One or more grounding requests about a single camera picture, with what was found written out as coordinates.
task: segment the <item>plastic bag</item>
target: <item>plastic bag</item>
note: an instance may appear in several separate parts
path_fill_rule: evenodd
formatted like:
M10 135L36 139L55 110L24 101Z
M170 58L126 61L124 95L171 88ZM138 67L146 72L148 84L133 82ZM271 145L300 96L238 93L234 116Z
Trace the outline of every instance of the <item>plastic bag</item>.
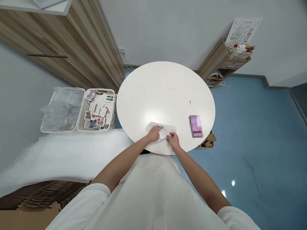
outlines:
M80 88L53 88L54 96L51 103L41 111L45 114L41 118L44 132L61 132L74 130L84 96Z

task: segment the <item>electrical outlet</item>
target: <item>electrical outlet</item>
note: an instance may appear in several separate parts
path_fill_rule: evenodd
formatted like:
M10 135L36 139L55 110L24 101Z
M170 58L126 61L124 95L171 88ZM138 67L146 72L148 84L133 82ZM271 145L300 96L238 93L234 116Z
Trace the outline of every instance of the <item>electrical outlet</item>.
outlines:
M119 50L119 53L120 53L120 54L123 54L123 55L126 54L126 51L125 51L124 48L118 48L118 50Z

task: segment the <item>wooden cabinet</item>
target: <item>wooden cabinet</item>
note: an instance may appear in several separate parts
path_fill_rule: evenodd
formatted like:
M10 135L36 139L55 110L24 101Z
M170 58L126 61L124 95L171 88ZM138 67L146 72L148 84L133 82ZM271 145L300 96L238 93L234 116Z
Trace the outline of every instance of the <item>wooden cabinet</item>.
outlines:
M123 82L98 0L74 0L66 16L0 10L0 38L75 86L117 92Z
M213 88L250 60L250 57L245 60L229 59L224 39L221 38L196 73L207 83L208 87ZM217 70L224 78L211 77Z

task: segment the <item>white shirt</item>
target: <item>white shirt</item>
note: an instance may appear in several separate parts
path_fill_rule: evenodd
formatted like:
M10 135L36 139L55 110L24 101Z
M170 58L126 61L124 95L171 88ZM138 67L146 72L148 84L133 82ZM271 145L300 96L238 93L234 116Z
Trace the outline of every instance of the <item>white shirt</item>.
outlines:
M84 188L47 230L259 229L235 207L216 215L183 179L171 156L140 155L110 193L104 184Z

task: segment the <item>person's left hand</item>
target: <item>person's left hand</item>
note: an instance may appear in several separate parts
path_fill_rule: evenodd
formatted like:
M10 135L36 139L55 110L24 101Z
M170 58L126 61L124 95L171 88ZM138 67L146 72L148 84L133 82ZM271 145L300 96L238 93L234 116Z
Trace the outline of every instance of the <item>person's left hand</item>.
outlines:
M151 128L149 133L146 135L150 142L155 142L159 139L160 134L159 131L163 128L163 126L154 126Z

